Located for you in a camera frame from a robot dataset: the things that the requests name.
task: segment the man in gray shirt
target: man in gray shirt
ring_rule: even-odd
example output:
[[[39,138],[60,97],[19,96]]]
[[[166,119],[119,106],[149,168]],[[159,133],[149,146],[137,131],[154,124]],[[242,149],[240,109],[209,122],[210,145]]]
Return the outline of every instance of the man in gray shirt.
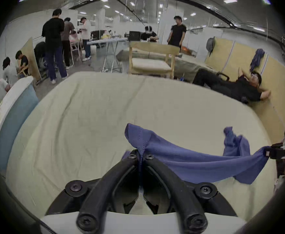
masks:
[[[3,61],[3,79],[12,87],[18,80],[16,67],[10,65],[10,58],[6,57]]]
[[[70,22],[71,18],[65,18],[64,30],[61,32],[62,41],[62,53],[64,53],[64,62],[67,66],[66,69],[71,68],[70,66],[70,34],[74,34],[74,25]]]

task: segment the eyeglasses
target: eyeglasses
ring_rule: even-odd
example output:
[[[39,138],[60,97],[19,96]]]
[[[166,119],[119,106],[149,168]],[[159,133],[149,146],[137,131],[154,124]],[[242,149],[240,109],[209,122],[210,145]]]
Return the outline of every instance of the eyeglasses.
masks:
[[[259,78],[256,74],[251,74],[251,77],[255,77],[257,80],[259,80]]]

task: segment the cushion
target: cushion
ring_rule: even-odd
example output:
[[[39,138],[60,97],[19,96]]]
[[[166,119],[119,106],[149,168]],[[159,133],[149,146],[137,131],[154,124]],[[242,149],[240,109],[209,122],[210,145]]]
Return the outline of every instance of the cushion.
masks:
[[[171,67],[163,60],[133,58],[133,68],[145,71],[171,71]]]

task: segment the blue cloth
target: blue cloth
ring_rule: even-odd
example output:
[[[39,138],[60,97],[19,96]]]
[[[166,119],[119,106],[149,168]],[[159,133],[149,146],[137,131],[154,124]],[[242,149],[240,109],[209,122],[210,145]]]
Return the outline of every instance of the blue cloth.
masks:
[[[250,155],[246,138],[241,135],[237,137],[232,127],[226,127],[224,133],[224,154],[215,156],[176,146],[153,131],[130,123],[125,128],[126,139],[138,149],[141,157],[144,152],[153,154],[184,181],[215,182],[234,177],[241,183],[251,184],[268,160],[264,155],[265,147]]]
[[[250,71],[252,72],[256,67],[258,67],[260,65],[260,62],[261,62],[261,59],[263,58],[265,54],[265,51],[262,50],[262,49],[257,49],[255,51],[255,55],[251,61],[251,68],[250,68]]]

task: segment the ceiling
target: ceiling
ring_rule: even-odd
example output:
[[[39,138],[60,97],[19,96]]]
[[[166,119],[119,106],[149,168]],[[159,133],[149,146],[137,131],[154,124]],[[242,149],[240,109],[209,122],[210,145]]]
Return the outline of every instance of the ceiling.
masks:
[[[20,2],[15,8],[14,12],[11,14],[9,21],[18,18],[22,15],[51,9],[57,7],[71,8],[72,6],[79,5],[86,0],[25,0]],[[280,39],[285,34],[285,25],[279,19],[275,13],[272,5],[267,5],[262,2],[262,0],[238,0],[235,3],[226,4],[224,0],[191,0],[197,2],[204,7],[210,6],[210,9],[222,17],[226,18],[238,27],[254,30],[253,27],[259,27],[265,30],[265,34],[268,33],[276,39]],[[135,7],[129,5],[129,2],[134,2]],[[127,5],[130,9],[135,9],[135,13],[141,18],[144,16],[144,21],[154,22],[157,19],[159,0],[128,0]],[[110,9],[106,10],[107,17],[113,17],[115,10],[125,12],[125,7],[121,5],[116,0],[109,0],[105,4],[109,4]],[[78,10],[85,10],[85,12],[90,15],[95,14],[93,11],[97,11],[102,7],[103,2],[93,2],[89,5],[78,8]],[[184,6],[184,17],[187,20],[184,24],[187,27],[195,25],[207,25],[210,21],[213,24],[224,24],[223,21],[218,19],[216,16],[201,10],[197,7],[191,6],[189,4],[182,4]],[[129,16],[133,21],[136,20],[135,16],[127,11],[126,16]]]

